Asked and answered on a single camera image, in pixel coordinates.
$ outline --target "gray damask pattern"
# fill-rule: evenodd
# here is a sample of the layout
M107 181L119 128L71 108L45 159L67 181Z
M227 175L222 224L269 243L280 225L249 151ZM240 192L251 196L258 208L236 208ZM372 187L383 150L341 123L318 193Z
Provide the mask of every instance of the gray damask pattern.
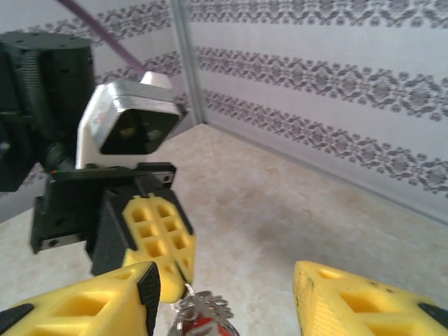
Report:
M165 74L168 77L179 75L182 72L181 58L179 54L169 52L161 56L157 56L145 61L147 70L157 72L159 74ZM130 66L126 66L124 69L116 69L108 71L102 75L96 76L97 83L103 84L109 81L113 81L117 78L126 78L131 81L140 81L139 74Z
M447 0L190 0L193 22L448 28Z
M209 110L448 197L448 161L218 92L205 90L204 97Z
M118 40L170 28L172 24L166 0L152 0L140 5L108 10L98 13L96 17L101 25ZM77 17L28 27L26 31L70 34L91 39L94 46L100 46L103 43L98 35Z
M262 55L215 48L196 49L202 70L283 86L292 90L369 104L417 118L448 120L448 78L410 76L387 69Z

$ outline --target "patterned wallpaper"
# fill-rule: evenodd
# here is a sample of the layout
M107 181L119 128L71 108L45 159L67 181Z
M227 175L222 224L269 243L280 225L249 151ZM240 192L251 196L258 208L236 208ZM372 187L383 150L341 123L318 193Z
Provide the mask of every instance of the patterned wallpaper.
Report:
M193 22L448 28L445 0L190 0Z
M92 39L97 83L107 83L116 78L138 79L137 73L116 57L89 27L55 1L36 1L26 6L20 3L22 0L4 2L6 7L20 8L22 19L9 20L9 17L0 14L0 32L57 32ZM168 75L172 79L176 99L188 103L168 0L78 2L94 14L137 58L144 61L148 70ZM42 193L44 179L45 174L37 164L19 191L12 194L0 192L0 222L31 207L32 199Z
M448 223L448 1L189 9L210 123Z

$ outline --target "yellow gripper pad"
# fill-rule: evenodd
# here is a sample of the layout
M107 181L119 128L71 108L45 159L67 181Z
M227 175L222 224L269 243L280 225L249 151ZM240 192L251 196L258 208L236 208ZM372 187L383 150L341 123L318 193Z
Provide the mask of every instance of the yellow gripper pad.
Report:
M92 273L103 274L141 261L157 263L160 300L183 297L193 282L196 237L171 190L148 197L106 196L92 256Z
M140 262L0 312L0 335L151 336L159 296L157 265Z
M431 299L315 262L295 264L302 336L448 336Z

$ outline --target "red key fob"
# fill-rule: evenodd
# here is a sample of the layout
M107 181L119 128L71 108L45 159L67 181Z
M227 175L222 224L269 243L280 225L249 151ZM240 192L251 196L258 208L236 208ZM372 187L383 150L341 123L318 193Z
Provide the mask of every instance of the red key fob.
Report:
M183 334L185 336L232 336L223 326L202 314L195 321L184 322Z

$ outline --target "purple cable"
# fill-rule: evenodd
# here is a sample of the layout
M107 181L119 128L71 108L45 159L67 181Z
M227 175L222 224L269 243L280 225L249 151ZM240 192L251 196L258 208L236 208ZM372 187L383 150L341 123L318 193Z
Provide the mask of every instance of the purple cable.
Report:
M84 8L79 6L74 0L56 0L74 15L90 26L109 46L132 68L137 70L141 77L146 73L145 66L127 51L114 37L103 28Z

